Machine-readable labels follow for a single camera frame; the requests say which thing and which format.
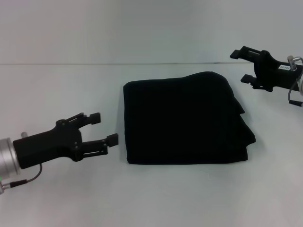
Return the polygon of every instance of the folded black towel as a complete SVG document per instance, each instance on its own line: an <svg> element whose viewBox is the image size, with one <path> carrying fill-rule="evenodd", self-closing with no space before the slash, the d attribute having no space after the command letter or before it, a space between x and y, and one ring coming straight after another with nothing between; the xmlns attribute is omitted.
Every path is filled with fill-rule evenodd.
<svg viewBox="0 0 303 227"><path fill-rule="evenodd" d="M256 141L227 80L214 72L129 82L124 102L131 164L244 161Z"/></svg>

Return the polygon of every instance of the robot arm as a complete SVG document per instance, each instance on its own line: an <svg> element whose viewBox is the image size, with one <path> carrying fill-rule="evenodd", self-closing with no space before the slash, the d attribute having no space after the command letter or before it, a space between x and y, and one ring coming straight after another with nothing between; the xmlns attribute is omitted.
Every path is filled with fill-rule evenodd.
<svg viewBox="0 0 303 227"><path fill-rule="evenodd" d="M242 47L231 54L233 59L245 59L254 63L256 77L244 75L242 83L251 84L253 89L273 91L273 87L289 89L288 102L303 106L303 102L291 100L292 91L299 91L303 96L303 66L295 62L302 61L301 57L288 56L286 62L275 60L268 51L257 51L249 47Z"/></svg>
<svg viewBox="0 0 303 227"><path fill-rule="evenodd" d="M58 157L69 157L75 162L86 157L107 155L108 147L118 145L118 135L113 134L103 140L82 142L79 128L88 124L101 122L100 113L86 116L80 113L66 120L59 120L56 126L47 132L27 137L22 133L22 139L11 142L10 138L0 140L0 180L18 175L20 169L29 168L53 160ZM5 189L28 183L23 180L2 185L0 194Z"/></svg>

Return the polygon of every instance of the black cable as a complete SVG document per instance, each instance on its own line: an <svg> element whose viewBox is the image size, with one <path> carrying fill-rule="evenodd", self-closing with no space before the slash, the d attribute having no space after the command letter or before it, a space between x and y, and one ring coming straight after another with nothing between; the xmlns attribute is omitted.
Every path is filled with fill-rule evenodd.
<svg viewBox="0 0 303 227"><path fill-rule="evenodd" d="M302 69L302 71L301 71L301 74L298 76L298 78L295 80L295 82L293 83L293 85L292 85L291 88L289 89L289 91L288 91L288 96L287 96L287 98L288 98L288 103L293 104L293 105L297 105L297 106L301 106L301 107L302 107L303 102L291 100L291 99L290 99L290 93L292 92L292 90L294 89L295 85L298 83L298 80L302 77L302 75L303 75L303 69Z"/></svg>
<svg viewBox="0 0 303 227"><path fill-rule="evenodd" d="M27 180L27 183L32 182L32 181L34 181L35 179L37 179L37 178L40 176L41 173L42 173L42 164L40 164L39 173L38 173L35 177L33 177L32 179Z"/></svg>
<svg viewBox="0 0 303 227"><path fill-rule="evenodd" d="M33 177L29 180L21 180L21 181L10 182L9 183L10 188L14 188L14 187L26 184L26 183L32 182L33 180L37 179L40 176L40 174L42 173L42 164L39 164L39 165L40 165L40 170L39 170L39 173L35 177Z"/></svg>

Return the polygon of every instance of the white label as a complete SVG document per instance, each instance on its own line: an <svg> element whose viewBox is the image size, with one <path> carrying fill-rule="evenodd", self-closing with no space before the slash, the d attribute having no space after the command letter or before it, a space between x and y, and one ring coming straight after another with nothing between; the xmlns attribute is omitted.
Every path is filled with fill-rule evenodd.
<svg viewBox="0 0 303 227"><path fill-rule="evenodd" d="M290 66L288 66L288 65L280 65L279 69L280 70L290 70Z"/></svg>

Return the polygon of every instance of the white tabletop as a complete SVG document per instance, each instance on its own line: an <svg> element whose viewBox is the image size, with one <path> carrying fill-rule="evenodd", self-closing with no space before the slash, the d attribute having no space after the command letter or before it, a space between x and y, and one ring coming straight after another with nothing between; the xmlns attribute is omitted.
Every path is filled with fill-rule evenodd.
<svg viewBox="0 0 303 227"><path fill-rule="evenodd" d="M257 142L249 160L227 165L139 166L126 161L122 86L133 80L225 76ZM6 227L298 227L303 225L303 109L287 90L242 84L252 64L0 66L0 138L54 127L77 113L100 112L85 141L119 133L106 156L59 158L41 176L0 196ZM298 93L294 99L303 99ZM38 167L14 178L34 176Z"/></svg>

